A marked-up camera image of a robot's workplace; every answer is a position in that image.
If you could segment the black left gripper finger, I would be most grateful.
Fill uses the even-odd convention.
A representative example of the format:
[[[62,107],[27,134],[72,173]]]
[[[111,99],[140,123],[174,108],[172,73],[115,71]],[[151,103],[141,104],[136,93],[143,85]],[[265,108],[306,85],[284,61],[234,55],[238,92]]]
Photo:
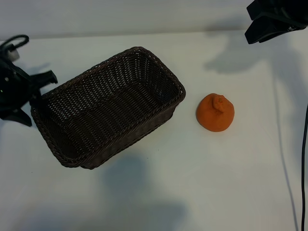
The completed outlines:
[[[0,118],[2,120],[18,122],[28,127],[32,126],[31,118],[21,109],[1,111]]]
[[[42,113],[48,113],[48,108],[46,107],[40,89],[30,89],[30,106],[31,106],[31,113],[35,110],[41,111]]]

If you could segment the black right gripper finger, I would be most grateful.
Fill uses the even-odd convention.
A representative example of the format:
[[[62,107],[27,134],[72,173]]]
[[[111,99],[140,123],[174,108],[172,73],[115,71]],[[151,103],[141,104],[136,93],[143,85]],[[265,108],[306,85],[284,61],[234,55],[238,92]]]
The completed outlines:
[[[273,33],[274,27],[272,21],[268,18],[258,18],[251,23],[244,35],[248,44],[254,44],[271,39]]]
[[[305,27],[296,27],[294,25],[287,25],[286,27],[272,27],[266,31],[265,36],[261,39],[261,43],[289,32],[299,31],[304,29]]]

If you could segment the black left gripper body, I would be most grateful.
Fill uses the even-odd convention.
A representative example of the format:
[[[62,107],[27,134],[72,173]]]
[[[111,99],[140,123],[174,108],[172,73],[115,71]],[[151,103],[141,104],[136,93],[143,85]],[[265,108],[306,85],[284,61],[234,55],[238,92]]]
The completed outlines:
[[[12,111],[40,95],[40,89],[57,84],[52,71],[29,75],[7,59],[0,59],[0,110]]]

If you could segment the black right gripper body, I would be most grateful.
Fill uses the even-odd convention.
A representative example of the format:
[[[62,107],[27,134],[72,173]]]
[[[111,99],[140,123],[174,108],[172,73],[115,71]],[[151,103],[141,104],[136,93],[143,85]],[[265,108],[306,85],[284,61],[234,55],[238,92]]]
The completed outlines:
[[[251,20],[266,16],[297,27],[308,25],[307,0],[254,0],[247,11]]]

